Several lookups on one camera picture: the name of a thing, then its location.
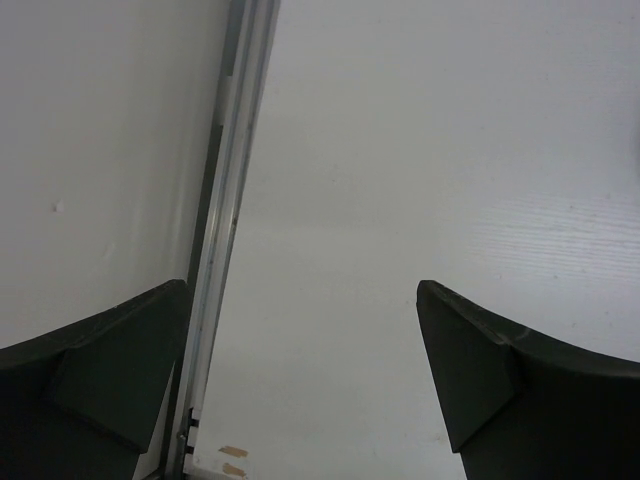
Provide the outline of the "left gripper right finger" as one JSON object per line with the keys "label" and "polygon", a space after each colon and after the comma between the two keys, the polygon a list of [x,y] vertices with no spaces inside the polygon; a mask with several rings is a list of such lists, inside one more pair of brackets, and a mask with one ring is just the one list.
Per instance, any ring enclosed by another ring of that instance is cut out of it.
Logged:
{"label": "left gripper right finger", "polygon": [[554,339],[433,280],[417,313],[470,479],[635,479],[639,366]]}

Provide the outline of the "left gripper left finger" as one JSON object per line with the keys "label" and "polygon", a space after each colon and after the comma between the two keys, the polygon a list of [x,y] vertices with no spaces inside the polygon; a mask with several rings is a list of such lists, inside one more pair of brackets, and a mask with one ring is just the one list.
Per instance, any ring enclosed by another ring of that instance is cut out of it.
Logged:
{"label": "left gripper left finger", "polygon": [[189,290],[170,280],[1,351],[4,479],[130,479],[182,351]]}

